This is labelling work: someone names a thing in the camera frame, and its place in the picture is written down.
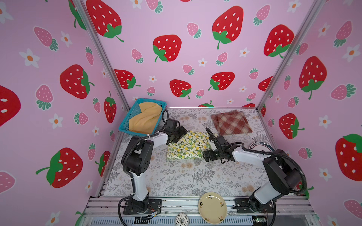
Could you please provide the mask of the lemon print skirt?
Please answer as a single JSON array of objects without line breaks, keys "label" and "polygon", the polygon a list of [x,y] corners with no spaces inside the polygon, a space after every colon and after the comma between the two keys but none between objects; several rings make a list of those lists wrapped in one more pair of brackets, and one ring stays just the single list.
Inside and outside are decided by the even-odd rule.
[{"label": "lemon print skirt", "polygon": [[167,159],[198,159],[210,150],[209,134],[206,132],[189,131],[177,143],[168,144]]}]

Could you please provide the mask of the red plaid skirt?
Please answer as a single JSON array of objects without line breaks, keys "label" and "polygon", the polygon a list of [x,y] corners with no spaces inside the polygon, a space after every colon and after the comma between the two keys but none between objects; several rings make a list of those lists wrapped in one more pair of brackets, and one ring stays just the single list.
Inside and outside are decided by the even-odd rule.
[{"label": "red plaid skirt", "polygon": [[222,135],[236,135],[252,133],[252,129],[246,119],[246,116],[241,111],[230,111],[211,115],[211,119],[217,132]]}]

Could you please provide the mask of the tan skirt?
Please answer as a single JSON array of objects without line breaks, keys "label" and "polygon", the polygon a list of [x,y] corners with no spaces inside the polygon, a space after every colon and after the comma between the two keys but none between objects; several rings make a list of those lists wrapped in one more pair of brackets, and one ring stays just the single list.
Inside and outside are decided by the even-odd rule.
[{"label": "tan skirt", "polygon": [[156,124],[156,117],[161,112],[161,107],[155,103],[140,104],[142,113],[131,119],[129,129],[135,132],[151,132]]}]

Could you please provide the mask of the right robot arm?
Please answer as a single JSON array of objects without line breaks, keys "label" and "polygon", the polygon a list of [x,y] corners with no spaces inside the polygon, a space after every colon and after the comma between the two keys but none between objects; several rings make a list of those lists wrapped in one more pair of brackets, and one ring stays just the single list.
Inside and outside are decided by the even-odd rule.
[{"label": "right robot arm", "polygon": [[296,187],[299,183],[306,185],[306,176],[296,161],[284,151],[253,150],[246,148],[242,142],[228,143],[223,136],[211,137],[209,143],[211,149],[203,152],[206,162],[243,162],[264,168],[269,181],[250,196],[248,203],[253,211],[257,212],[270,201],[290,193],[305,193],[305,187],[299,190]]}]

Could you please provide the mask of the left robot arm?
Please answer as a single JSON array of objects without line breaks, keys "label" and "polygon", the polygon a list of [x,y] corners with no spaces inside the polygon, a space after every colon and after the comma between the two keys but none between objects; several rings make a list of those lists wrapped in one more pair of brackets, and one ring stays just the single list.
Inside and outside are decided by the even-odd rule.
[{"label": "left robot arm", "polygon": [[145,202],[149,192],[146,188],[144,173],[147,171],[153,149],[170,143],[177,143],[188,131],[179,121],[168,119],[161,130],[144,137],[133,136],[122,157],[123,171],[130,176],[132,199]]}]

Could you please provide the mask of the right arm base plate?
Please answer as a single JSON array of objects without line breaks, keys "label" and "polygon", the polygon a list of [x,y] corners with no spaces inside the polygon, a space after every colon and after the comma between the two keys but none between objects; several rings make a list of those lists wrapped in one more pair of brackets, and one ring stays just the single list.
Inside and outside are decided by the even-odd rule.
[{"label": "right arm base plate", "polygon": [[260,204],[258,201],[250,201],[248,198],[234,199],[234,205],[232,209],[235,209],[237,213],[245,214],[262,214],[274,212],[274,206],[272,201],[269,201],[267,204]]}]

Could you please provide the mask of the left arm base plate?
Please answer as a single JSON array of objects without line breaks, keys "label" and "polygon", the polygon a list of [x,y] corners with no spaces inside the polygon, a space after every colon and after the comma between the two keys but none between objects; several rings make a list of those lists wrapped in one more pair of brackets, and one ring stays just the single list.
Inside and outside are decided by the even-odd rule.
[{"label": "left arm base plate", "polygon": [[146,199],[137,201],[133,198],[126,200],[123,208],[124,215],[152,214],[161,212],[162,199]]}]

